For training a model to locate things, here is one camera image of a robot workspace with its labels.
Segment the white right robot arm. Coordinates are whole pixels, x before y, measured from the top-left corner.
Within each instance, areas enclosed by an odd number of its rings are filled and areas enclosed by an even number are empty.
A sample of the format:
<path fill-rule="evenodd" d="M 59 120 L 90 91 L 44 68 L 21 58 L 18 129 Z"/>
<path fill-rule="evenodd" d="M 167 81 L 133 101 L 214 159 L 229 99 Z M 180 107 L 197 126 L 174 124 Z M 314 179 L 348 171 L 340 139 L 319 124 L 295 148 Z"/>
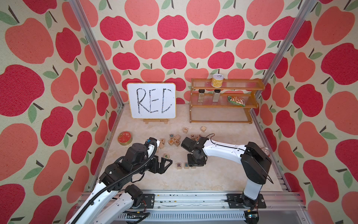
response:
<path fill-rule="evenodd" d="M 200 137 L 198 140 L 186 137 L 181 147 L 189 152 L 187 160 L 190 167 L 203 167 L 210 156 L 242 165 L 248 179 L 241 195 L 244 202 L 257 201 L 266 181 L 272 182 L 269 176 L 272 160 L 254 142 L 248 142 L 246 145 L 232 145 L 217 142 L 208 137 Z"/>

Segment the glass spice jar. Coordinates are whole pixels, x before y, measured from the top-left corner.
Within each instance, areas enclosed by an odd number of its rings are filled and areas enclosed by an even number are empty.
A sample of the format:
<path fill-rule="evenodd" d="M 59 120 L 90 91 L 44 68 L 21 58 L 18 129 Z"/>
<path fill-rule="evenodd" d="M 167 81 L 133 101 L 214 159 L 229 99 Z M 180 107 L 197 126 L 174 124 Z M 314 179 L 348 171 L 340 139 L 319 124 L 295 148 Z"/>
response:
<path fill-rule="evenodd" d="M 213 92 L 213 102 L 218 102 L 220 98 L 221 90 L 214 90 Z"/>
<path fill-rule="evenodd" d="M 198 103 L 203 103 L 205 98 L 205 89 L 198 90 Z"/>

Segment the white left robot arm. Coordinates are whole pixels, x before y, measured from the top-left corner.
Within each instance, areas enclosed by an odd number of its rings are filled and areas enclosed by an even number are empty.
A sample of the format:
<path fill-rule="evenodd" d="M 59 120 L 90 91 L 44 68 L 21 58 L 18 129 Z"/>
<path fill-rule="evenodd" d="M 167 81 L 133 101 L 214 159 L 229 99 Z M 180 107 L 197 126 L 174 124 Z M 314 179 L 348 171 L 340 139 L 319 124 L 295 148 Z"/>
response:
<path fill-rule="evenodd" d="M 146 171 L 163 174 L 172 165 L 172 160 L 155 155 L 159 145 L 154 138 L 144 144 L 132 144 L 125 156 L 107 166 L 90 196 L 68 222 L 110 224 L 131 207 L 138 207 L 143 192 L 132 177 Z"/>

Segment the yellow can on shelf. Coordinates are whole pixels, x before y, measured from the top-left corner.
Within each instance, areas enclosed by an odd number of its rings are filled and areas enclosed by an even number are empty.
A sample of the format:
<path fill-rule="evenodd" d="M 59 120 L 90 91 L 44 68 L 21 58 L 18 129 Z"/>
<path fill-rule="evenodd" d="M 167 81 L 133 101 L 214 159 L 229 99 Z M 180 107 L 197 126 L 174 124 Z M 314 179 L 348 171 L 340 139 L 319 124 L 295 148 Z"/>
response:
<path fill-rule="evenodd" d="M 223 84 L 224 76 L 221 74 L 214 74 L 212 76 L 211 86 L 214 88 L 221 88 Z"/>

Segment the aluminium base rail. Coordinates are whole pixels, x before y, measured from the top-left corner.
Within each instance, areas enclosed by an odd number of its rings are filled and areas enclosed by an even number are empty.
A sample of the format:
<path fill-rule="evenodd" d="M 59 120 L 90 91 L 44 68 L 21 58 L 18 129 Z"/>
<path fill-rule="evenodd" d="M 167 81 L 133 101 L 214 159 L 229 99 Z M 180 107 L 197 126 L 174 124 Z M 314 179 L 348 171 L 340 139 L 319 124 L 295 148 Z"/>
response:
<path fill-rule="evenodd" d="M 264 224 L 309 224 L 305 207 L 292 192 L 266 192 L 252 207 L 241 204 L 236 192 L 147 191 L 94 193 L 68 221 L 70 224 L 110 224 L 114 221 L 205 222 L 243 221 Z"/>

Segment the whiteboard with REC writing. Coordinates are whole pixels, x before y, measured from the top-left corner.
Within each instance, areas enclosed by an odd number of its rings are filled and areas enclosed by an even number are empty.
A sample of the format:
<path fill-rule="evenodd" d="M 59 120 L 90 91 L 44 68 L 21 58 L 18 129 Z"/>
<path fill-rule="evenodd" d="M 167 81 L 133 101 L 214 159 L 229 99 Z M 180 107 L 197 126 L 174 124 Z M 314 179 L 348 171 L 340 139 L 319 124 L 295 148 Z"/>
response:
<path fill-rule="evenodd" d="M 132 118 L 176 118 L 174 83 L 129 83 L 127 91 Z"/>

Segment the wooden block letter B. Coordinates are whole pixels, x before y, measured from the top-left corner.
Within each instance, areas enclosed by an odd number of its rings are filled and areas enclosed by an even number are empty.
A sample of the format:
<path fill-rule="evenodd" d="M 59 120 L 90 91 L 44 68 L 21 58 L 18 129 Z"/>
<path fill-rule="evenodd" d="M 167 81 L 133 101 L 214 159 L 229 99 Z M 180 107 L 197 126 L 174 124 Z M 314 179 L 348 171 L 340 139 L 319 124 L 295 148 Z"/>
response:
<path fill-rule="evenodd" d="M 174 140 L 170 139 L 170 140 L 168 141 L 168 144 L 169 144 L 170 146 L 172 146 L 172 145 L 174 144 Z"/>

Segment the left glass spice jar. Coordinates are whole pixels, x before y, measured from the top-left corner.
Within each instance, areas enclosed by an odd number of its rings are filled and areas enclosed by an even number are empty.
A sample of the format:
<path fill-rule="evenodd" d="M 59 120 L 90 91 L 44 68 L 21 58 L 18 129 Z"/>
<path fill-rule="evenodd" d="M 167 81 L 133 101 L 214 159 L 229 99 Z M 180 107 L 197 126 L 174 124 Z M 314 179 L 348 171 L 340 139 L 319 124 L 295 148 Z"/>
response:
<path fill-rule="evenodd" d="M 203 103 L 205 98 L 205 89 L 198 90 L 198 103 Z"/>

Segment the right glass spice jar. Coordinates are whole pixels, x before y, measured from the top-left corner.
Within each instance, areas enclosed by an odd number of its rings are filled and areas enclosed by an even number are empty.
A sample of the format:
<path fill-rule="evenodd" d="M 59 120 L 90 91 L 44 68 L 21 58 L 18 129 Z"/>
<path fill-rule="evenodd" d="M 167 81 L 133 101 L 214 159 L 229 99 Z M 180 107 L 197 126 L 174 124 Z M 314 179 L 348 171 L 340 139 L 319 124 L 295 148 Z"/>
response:
<path fill-rule="evenodd" d="M 220 98 L 221 90 L 214 90 L 213 92 L 213 102 L 218 102 Z"/>

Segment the wooden whiteboard easel stand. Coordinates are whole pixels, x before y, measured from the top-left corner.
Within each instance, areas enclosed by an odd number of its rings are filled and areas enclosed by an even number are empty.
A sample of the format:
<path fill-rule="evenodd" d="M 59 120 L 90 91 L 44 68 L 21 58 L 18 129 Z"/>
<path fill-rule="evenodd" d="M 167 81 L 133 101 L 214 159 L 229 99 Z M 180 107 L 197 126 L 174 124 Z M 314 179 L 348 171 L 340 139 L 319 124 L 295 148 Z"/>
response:
<path fill-rule="evenodd" d="M 145 124 L 149 124 L 151 122 L 162 122 L 164 124 L 168 124 L 169 119 L 143 119 Z"/>

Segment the round red tin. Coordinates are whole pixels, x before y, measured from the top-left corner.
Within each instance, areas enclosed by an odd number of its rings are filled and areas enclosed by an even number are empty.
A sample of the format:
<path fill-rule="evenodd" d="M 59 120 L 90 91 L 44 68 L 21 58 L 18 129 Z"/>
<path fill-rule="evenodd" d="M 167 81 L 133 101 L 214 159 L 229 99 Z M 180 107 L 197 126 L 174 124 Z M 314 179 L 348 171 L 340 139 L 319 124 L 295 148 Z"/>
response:
<path fill-rule="evenodd" d="M 129 131 L 123 131 L 118 135 L 117 141 L 122 146 L 129 145 L 132 142 L 132 135 Z"/>

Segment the wooden two-tier shelf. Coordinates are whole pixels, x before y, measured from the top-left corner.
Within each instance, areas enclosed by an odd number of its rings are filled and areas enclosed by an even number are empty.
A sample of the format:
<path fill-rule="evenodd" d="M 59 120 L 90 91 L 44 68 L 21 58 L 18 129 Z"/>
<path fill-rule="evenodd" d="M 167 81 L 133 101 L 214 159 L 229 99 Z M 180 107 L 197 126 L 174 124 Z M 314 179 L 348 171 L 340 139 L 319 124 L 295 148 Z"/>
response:
<path fill-rule="evenodd" d="M 203 103 L 198 103 L 198 90 L 205 89 Z M 225 79 L 221 88 L 211 86 L 210 79 L 192 79 L 189 103 L 189 121 L 191 123 L 246 123 L 253 122 L 250 110 L 258 103 L 255 95 L 265 86 L 260 79 Z M 213 102 L 214 90 L 221 90 L 218 102 Z M 245 100 L 245 107 L 230 104 L 228 96 L 237 96 Z"/>

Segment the green snack packet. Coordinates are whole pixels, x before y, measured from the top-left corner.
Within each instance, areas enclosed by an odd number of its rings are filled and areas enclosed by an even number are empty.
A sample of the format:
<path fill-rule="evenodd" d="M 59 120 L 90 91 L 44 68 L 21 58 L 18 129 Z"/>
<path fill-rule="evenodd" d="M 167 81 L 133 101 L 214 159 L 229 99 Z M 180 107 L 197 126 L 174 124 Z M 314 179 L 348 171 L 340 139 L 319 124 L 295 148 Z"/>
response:
<path fill-rule="evenodd" d="M 228 96 L 227 100 L 230 104 L 245 107 L 245 100 L 237 96 Z"/>

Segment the red soda can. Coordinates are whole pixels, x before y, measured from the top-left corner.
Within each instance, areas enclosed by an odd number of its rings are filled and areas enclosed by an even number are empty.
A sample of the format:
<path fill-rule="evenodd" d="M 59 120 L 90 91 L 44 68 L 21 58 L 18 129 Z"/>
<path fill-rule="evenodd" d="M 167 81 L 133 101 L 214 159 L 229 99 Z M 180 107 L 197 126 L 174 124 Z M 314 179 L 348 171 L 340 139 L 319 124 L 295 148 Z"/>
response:
<path fill-rule="evenodd" d="M 268 157 L 270 157 L 271 152 L 270 152 L 269 148 L 267 148 L 267 147 L 262 147 L 261 150 L 262 150 Z"/>

